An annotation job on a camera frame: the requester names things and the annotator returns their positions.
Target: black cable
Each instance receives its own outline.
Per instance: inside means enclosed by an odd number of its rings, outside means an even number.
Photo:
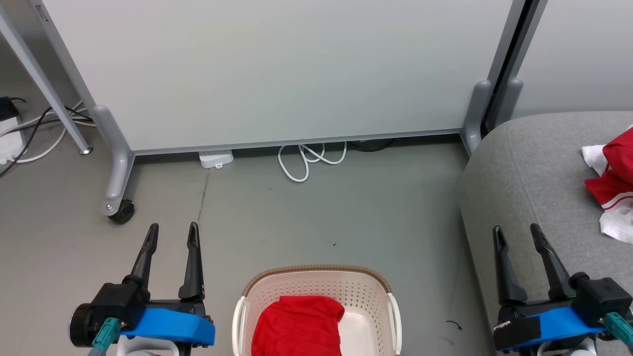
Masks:
[[[395,141],[396,141],[396,139],[390,139],[385,144],[383,144],[382,146],[375,147],[375,148],[359,146],[358,144],[352,143],[350,141],[348,141],[348,145],[352,146],[353,148],[356,148],[357,151],[361,151],[361,152],[378,152],[378,151],[382,151],[383,149],[391,146],[391,144],[393,142],[395,142]]]
[[[86,115],[80,113],[79,111],[75,111],[75,109],[71,109],[71,108],[69,108],[67,106],[64,106],[64,107],[66,108],[66,110],[72,112],[75,115],[79,115],[79,116],[81,116],[83,118],[87,118],[88,120],[93,121],[93,119],[90,116],[86,116]]]
[[[90,116],[86,116],[86,115],[84,115],[84,114],[80,113],[79,111],[75,111],[74,109],[71,109],[71,108],[69,108],[69,107],[67,107],[67,106],[64,106],[64,107],[65,107],[68,111],[72,112],[73,114],[76,114],[76,115],[79,115],[79,116],[81,116],[81,117],[84,117],[84,118],[85,118],[85,119],[74,118],[74,119],[73,119],[73,121],[76,121],[76,122],[93,122],[93,119],[92,119]],[[52,122],[59,122],[59,121],[61,121],[61,120],[60,120],[60,119],[58,119],[58,118],[54,118],[54,119],[52,119],[52,120],[44,121],[44,122],[42,122],[40,125],[46,125],[46,124],[50,124],[50,123],[52,123]],[[36,124],[32,124],[32,125],[26,125],[26,126],[17,127],[17,128],[15,128],[15,129],[13,129],[13,130],[11,130],[11,131],[7,132],[7,133],[9,134],[9,133],[11,133],[11,132],[17,132],[17,131],[23,131],[23,130],[26,130],[26,129],[30,129],[31,127],[35,127],[35,125],[36,125]]]
[[[9,164],[9,167],[6,167],[5,170],[3,170],[2,172],[0,172],[0,177],[2,177],[3,175],[5,175],[9,169],[11,169],[11,167],[14,166],[15,163],[18,162],[18,160],[20,160],[22,158],[22,155],[24,155],[24,152],[27,151],[27,148],[29,146],[29,144],[31,144],[31,141],[33,141],[33,137],[35,137],[35,133],[37,132],[37,128],[40,126],[40,124],[42,123],[42,120],[44,119],[44,116],[46,116],[46,114],[48,114],[49,111],[51,111],[53,108],[48,108],[46,109],[46,111],[42,114],[42,116],[40,116],[39,120],[37,121],[37,123],[35,124],[35,128],[33,129],[33,132],[31,132],[31,137],[28,138],[27,143],[24,145],[24,148],[22,149],[22,152],[20,152],[20,154]]]
[[[61,121],[60,119],[54,118],[52,120],[44,121],[40,125],[46,125],[46,124],[51,124],[53,122],[60,122],[60,121]],[[90,122],[90,123],[92,123],[92,120],[88,120],[88,119],[84,119],[84,118],[74,118],[73,121],[74,122]],[[30,129],[32,127],[35,127],[35,125],[37,125],[37,124],[31,124],[31,125],[16,127],[15,129],[13,129],[11,131],[8,131],[7,134],[10,134],[12,132],[24,131],[24,130]]]

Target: caster wheel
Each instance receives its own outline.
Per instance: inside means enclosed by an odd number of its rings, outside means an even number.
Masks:
[[[613,341],[615,340],[615,336],[606,333],[599,333],[598,338],[603,341]]]
[[[132,200],[123,199],[121,204],[119,205],[119,211],[114,215],[110,215],[108,219],[116,222],[117,224],[125,224],[130,221],[132,216],[134,215],[134,204],[132,204]]]

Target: metal pole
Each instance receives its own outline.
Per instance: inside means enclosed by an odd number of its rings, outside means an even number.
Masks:
[[[33,53],[27,47],[27,44],[22,39],[22,36],[18,33],[18,29],[11,21],[9,14],[7,14],[4,6],[0,3],[0,32],[4,35],[7,42],[13,49],[13,52],[22,62],[24,68],[26,68],[28,74],[33,78],[33,81],[37,84],[37,87],[42,91],[51,107],[55,110],[55,113],[60,118],[61,122],[66,127],[66,130],[70,136],[75,140],[75,143],[79,147],[79,153],[87,155],[92,151],[92,147],[88,146],[84,137],[81,135],[75,122],[70,118],[68,111],[64,108],[64,104],[61,102],[60,97],[57,95],[53,86],[48,81],[42,68],[37,64],[37,61],[33,57]]]

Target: whiteboard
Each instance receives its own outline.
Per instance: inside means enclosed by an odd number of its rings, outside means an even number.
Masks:
[[[513,118],[633,110],[633,2],[548,1],[518,71]]]
[[[510,0],[44,0],[130,148],[459,129]]]

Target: white cable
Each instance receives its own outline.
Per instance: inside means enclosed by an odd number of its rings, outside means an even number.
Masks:
[[[314,152],[312,149],[310,149],[309,147],[307,147],[304,144],[300,144],[298,145],[299,147],[299,153],[301,154],[301,158],[303,159],[303,163],[306,166],[306,175],[301,178],[301,179],[297,179],[295,177],[293,177],[290,173],[288,173],[288,170],[285,168],[283,161],[281,160],[281,151],[283,151],[285,146],[281,146],[279,148],[279,152],[277,152],[277,159],[279,160],[279,165],[281,166],[281,169],[284,170],[284,173],[286,174],[286,176],[288,176],[288,178],[292,179],[294,182],[297,183],[302,183],[308,180],[308,176],[310,174],[310,168],[308,167],[308,163],[316,163],[319,161],[323,161],[329,165],[337,165],[341,162],[343,162],[343,159],[345,159],[345,154],[348,152],[348,143],[345,142],[343,144],[343,155],[341,156],[341,159],[339,159],[336,162],[332,162],[328,159],[326,159],[325,157],[323,157],[325,155],[325,144],[322,143],[321,144],[321,154],[319,155],[318,153]],[[305,152],[303,151],[304,149],[307,149],[308,152],[310,152],[312,155],[314,155],[314,157],[316,157],[315,159],[310,160],[308,157],[306,157]]]
[[[61,139],[64,138],[65,134],[66,134],[66,127],[64,127],[64,129],[61,131],[60,138],[58,138],[57,141],[55,141],[55,143],[51,147],[49,147],[49,149],[45,150],[44,152],[40,153],[39,155],[37,155],[35,157],[26,158],[24,160],[19,160],[17,163],[33,162],[33,161],[36,161],[36,160],[48,155],[53,149],[55,149],[55,147],[57,147],[58,144],[60,144]]]
[[[90,127],[97,127],[97,125],[95,125],[95,124],[91,124],[89,122],[83,122],[83,121],[75,121],[75,124],[83,125],[83,126],[90,126]]]

